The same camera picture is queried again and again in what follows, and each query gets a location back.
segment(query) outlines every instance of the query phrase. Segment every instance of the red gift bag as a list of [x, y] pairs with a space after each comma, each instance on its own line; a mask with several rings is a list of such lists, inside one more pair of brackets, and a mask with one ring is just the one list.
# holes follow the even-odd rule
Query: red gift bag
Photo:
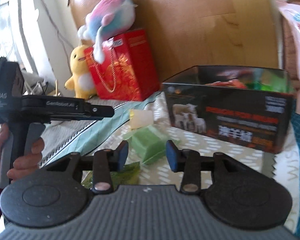
[[159, 90], [144, 30], [126, 32], [103, 43], [105, 60], [95, 62], [93, 48], [84, 53], [98, 95], [102, 99], [143, 101]]

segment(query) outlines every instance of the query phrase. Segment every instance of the pink and blue plush toy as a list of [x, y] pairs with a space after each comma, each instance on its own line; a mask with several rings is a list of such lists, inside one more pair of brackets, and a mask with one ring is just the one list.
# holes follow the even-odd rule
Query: pink and blue plush toy
[[103, 41], [127, 31], [136, 18], [132, 0], [101, 0], [86, 16], [86, 24], [78, 30], [80, 39], [92, 40], [93, 57], [102, 64], [105, 55]]

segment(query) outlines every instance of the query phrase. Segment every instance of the cardboard box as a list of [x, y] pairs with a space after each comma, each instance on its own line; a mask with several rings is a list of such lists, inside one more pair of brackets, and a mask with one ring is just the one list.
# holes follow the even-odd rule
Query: cardboard box
[[98, 96], [101, 99], [143, 101], [159, 90], [150, 46], [143, 29], [129, 31], [103, 43], [105, 61], [94, 61], [93, 48], [86, 49]]
[[281, 151], [294, 92], [286, 71], [194, 66], [162, 85], [172, 126], [265, 152]]

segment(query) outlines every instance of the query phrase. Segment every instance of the human hand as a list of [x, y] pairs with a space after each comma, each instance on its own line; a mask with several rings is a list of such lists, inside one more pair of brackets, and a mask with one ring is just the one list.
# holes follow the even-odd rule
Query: human hand
[[[0, 127], [0, 160], [1, 150], [5, 141], [9, 137], [9, 128], [7, 124], [2, 124]], [[31, 153], [17, 158], [13, 163], [13, 169], [9, 170], [7, 176], [12, 179], [21, 179], [38, 169], [38, 163], [42, 159], [42, 151], [44, 142], [42, 138], [32, 144]]]

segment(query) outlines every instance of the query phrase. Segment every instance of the round black pad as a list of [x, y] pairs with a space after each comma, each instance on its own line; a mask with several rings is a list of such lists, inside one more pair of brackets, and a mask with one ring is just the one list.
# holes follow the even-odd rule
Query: round black pad
[[283, 225], [292, 206], [283, 186], [253, 170], [225, 173], [205, 190], [203, 197], [219, 220], [247, 230]]
[[71, 220], [87, 200], [87, 190], [67, 173], [39, 170], [6, 187], [0, 208], [14, 224], [44, 228]]

